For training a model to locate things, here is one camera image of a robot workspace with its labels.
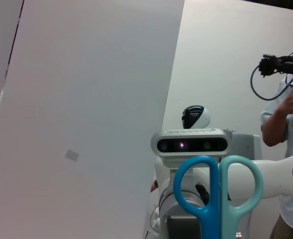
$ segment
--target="man's arm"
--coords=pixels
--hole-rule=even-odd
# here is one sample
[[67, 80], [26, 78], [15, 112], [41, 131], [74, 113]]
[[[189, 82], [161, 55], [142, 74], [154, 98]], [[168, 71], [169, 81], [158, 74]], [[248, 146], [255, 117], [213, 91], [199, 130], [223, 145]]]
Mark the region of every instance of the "man's arm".
[[287, 116], [293, 114], [293, 91], [278, 106], [262, 127], [263, 141], [271, 147], [283, 142], [286, 134]]

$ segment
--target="pants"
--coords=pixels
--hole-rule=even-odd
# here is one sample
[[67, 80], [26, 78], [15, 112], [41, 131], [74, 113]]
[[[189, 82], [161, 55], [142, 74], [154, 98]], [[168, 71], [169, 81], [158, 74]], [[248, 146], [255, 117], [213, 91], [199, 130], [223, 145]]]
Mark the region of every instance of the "pants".
[[286, 224], [281, 215], [277, 219], [270, 239], [293, 239], [293, 228]]

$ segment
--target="white robot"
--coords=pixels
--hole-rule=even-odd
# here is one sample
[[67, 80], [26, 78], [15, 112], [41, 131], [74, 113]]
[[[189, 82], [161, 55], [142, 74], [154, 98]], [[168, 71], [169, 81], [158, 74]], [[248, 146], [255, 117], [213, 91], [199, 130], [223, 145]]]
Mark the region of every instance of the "white robot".
[[[183, 126], [187, 129], [164, 130], [152, 137], [151, 147], [158, 156], [155, 173], [160, 195], [159, 206], [150, 220], [153, 238], [199, 239], [197, 218], [186, 213], [176, 202], [173, 194], [175, 172], [183, 162], [197, 155], [211, 156], [217, 163], [229, 155], [239, 155], [250, 160], [262, 158], [258, 135], [203, 129], [209, 125], [209, 119], [209, 113], [204, 107], [188, 107], [182, 117]], [[257, 160], [254, 163], [263, 175], [263, 198], [283, 193], [293, 194], [293, 156], [280, 161]], [[187, 183], [182, 188], [184, 198], [197, 207], [204, 207], [208, 200], [205, 197], [209, 194], [209, 168], [199, 165], [185, 177]], [[195, 185], [202, 185], [202, 188], [199, 190]], [[229, 167], [228, 185], [229, 201], [236, 206], [252, 196], [255, 180], [246, 166], [232, 164]], [[241, 233], [234, 235], [234, 238], [248, 238], [249, 230], [245, 227], [249, 226], [250, 215], [244, 217], [246, 218], [242, 228], [239, 225]]]

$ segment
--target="blue scissor handle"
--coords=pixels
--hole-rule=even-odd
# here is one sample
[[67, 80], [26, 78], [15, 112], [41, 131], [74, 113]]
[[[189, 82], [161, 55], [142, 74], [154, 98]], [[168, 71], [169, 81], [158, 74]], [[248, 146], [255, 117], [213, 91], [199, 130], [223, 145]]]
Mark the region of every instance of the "blue scissor handle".
[[[233, 207], [228, 203], [228, 168], [232, 163], [241, 163], [247, 166], [254, 175], [255, 191], [253, 196], [244, 204]], [[244, 214], [251, 211], [260, 201], [264, 191], [263, 176], [258, 167], [247, 158], [241, 156], [225, 157], [219, 165], [220, 179], [220, 215], [221, 239], [235, 238], [238, 222]]]
[[[181, 182], [186, 171], [192, 166], [206, 163], [210, 167], [210, 201], [203, 208], [190, 205], [181, 192]], [[188, 213], [197, 217], [201, 228], [202, 239], [219, 239], [219, 182], [218, 166], [209, 156], [196, 156], [183, 163], [175, 174], [173, 191], [177, 202]]]

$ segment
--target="white shirt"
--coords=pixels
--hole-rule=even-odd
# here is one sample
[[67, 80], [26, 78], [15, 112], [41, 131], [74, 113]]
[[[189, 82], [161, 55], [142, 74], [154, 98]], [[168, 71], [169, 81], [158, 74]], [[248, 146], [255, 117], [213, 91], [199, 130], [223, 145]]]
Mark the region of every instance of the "white shirt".
[[[288, 75], [287, 82], [293, 78], [293, 75]], [[286, 86], [285, 78], [281, 81], [275, 95], [277, 95]], [[286, 99], [287, 96], [293, 91], [292, 87], [288, 87], [284, 93], [277, 99], [270, 101], [266, 109], [262, 112], [261, 121], [262, 125], [265, 121], [272, 115], [272, 113], [277, 109], [277, 107]], [[287, 117], [286, 123], [286, 133], [284, 141], [287, 140], [287, 150], [285, 158], [293, 155], [293, 115]], [[280, 199], [280, 210], [281, 216], [284, 221], [293, 228], [293, 196], [282, 194], [279, 196]]]

